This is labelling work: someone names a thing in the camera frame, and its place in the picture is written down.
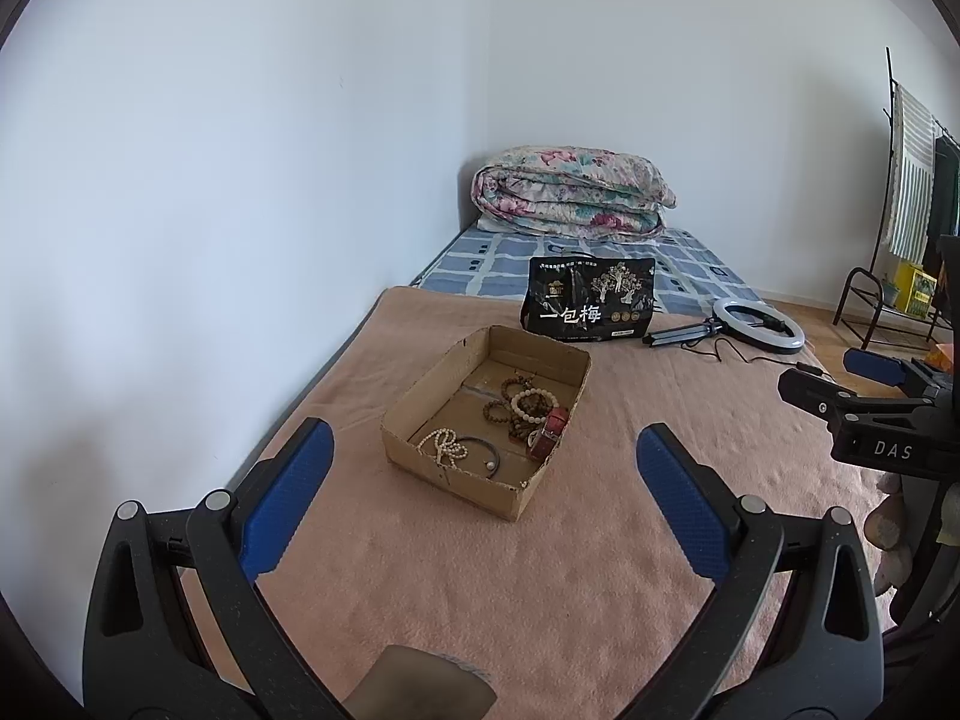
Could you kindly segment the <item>brown cardboard box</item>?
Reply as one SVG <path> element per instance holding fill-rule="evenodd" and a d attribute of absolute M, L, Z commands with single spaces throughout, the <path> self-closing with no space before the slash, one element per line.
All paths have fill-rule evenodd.
<path fill-rule="evenodd" d="M 516 522 L 571 433 L 589 372 L 584 349 L 517 328 L 480 328 L 387 410 L 387 458 Z"/>

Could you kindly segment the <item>striped hanging towel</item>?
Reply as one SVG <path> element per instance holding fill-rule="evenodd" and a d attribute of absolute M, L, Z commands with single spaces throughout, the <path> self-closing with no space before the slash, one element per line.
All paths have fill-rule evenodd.
<path fill-rule="evenodd" d="M 892 160 L 882 242 L 890 254 L 919 265 L 928 245 L 935 168 L 935 122 L 929 109 L 893 83 Z"/>

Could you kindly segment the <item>folded floral quilt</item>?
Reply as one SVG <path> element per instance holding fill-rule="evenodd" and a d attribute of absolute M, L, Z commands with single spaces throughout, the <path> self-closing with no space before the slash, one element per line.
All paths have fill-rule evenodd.
<path fill-rule="evenodd" d="M 480 216 L 514 231 L 637 241 L 662 231 L 677 195 L 638 154 L 585 146 L 513 146 L 477 169 Z"/>

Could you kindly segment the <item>yellow box on rack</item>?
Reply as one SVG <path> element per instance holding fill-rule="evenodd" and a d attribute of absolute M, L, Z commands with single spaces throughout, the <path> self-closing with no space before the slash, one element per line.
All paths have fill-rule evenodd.
<path fill-rule="evenodd" d="M 901 314 L 925 319 L 931 313 L 932 300 L 939 280 L 911 262 L 902 260 L 895 270 L 895 307 Z"/>

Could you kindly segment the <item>black metal rack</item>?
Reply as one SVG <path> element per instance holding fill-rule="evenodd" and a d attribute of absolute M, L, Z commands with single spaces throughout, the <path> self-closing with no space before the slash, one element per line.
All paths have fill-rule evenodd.
<path fill-rule="evenodd" d="M 937 291 L 932 300 L 931 313 L 925 319 L 901 314 L 893 307 L 896 296 L 893 278 L 901 260 L 890 254 L 889 249 L 882 242 L 882 236 L 884 236 L 887 187 L 889 187 L 890 161 L 892 160 L 890 151 L 892 151 L 893 83 L 895 82 L 900 83 L 900 80 L 897 80 L 893 73 L 889 73 L 887 75 L 889 154 L 887 154 L 887 167 L 885 167 L 882 210 L 878 216 L 871 256 L 864 265 L 855 266 L 848 271 L 836 301 L 835 312 L 833 312 L 833 323 L 836 327 L 853 333 L 853 338 L 864 349 L 871 348 L 874 344 L 887 346 L 887 348 L 923 349 L 926 348 L 926 344 L 934 340 L 937 333 L 945 332 L 950 328 L 950 320 L 947 319 L 942 301 L 937 297 Z M 934 190 L 931 216 L 929 216 L 928 245 L 926 245 L 923 261 L 918 266 L 921 266 L 931 277 L 939 280 L 942 257 L 937 252 L 937 244 L 942 236 L 958 231 L 958 138 L 940 123 L 932 110 L 929 109 L 929 112 L 935 122 Z"/>

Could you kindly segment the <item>white pillow under quilt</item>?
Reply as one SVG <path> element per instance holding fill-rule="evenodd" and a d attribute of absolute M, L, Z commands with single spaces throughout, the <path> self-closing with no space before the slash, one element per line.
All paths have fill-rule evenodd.
<path fill-rule="evenodd" d="M 539 236 L 539 231 L 534 231 L 534 229 L 527 229 L 527 227 L 516 226 L 516 224 L 494 220 L 488 216 L 480 216 L 480 218 L 473 223 L 473 227 L 478 229 L 478 231 L 491 232 L 491 234 L 523 234 L 523 236 Z"/>

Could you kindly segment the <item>black snack bag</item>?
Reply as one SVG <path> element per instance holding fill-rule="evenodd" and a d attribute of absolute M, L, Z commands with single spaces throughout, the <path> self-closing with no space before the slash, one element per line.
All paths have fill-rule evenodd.
<path fill-rule="evenodd" d="M 643 338 L 654 314 L 654 270 L 651 257 L 534 257 L 521 325 L 562 343 Z"/>

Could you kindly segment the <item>black folded tripod stand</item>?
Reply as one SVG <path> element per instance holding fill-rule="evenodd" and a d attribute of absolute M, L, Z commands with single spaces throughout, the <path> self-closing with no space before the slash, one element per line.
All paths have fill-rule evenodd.
<path fill-rule="evenodd" d="M 643 343 L 649 348 L 662 348 L 674 344 L 698 343 L 705 338 L 713 338 L 722 332 L 722 323 L 716 319 L 706 319 L 704 322 L 684 325 L 683 327 L 666 328 L 657 332 L 647 333 Z"/>

